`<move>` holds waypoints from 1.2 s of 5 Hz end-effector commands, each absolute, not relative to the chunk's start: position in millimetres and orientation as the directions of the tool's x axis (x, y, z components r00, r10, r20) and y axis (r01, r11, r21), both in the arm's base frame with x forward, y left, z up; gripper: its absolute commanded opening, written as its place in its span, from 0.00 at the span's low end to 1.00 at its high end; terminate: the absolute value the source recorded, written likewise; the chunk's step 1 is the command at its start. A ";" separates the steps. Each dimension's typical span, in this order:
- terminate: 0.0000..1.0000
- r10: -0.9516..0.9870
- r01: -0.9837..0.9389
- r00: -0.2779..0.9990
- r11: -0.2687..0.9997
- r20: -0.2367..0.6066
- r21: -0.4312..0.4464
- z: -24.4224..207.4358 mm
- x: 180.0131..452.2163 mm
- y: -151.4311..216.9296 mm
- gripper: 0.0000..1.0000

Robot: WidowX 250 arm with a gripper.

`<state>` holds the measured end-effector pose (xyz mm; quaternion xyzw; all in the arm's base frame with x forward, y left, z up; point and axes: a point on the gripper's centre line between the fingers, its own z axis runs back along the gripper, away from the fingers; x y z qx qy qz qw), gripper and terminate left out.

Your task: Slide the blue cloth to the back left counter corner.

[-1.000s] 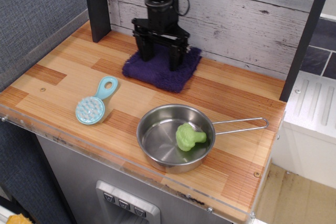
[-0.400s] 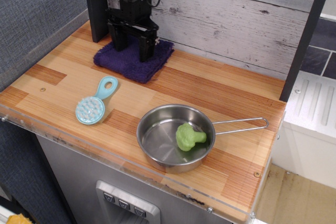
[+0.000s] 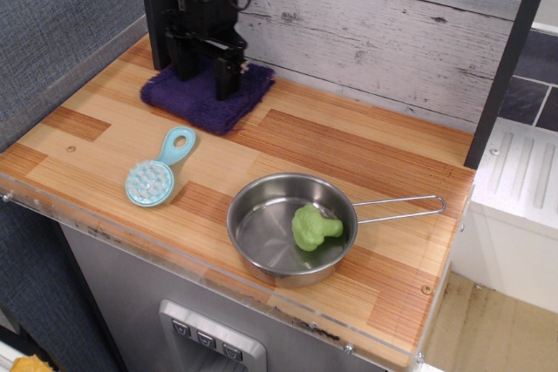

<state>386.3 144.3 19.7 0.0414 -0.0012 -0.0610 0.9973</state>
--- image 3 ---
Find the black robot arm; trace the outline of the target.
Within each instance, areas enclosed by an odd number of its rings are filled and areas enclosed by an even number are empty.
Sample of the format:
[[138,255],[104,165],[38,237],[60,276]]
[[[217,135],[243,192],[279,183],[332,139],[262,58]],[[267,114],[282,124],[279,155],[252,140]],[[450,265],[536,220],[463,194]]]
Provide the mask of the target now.
[[171,63],[180,80],[200,72],[199,58],[214,61],[215,95],[224,100],[240,87],[247,42],[237,33],[238,0],[178,0],[166,10],[165,38]]

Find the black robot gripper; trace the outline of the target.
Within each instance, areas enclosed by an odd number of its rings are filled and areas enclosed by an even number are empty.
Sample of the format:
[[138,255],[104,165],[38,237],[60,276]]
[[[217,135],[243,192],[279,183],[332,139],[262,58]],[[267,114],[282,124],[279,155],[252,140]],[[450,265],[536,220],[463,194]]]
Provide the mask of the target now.
[[166,45],[180,81],[201,72],[199,56],[216,59],[216,97],[225,100],[239,90],[247,42],[236,32],[238,0],[180,0],[166,10]]

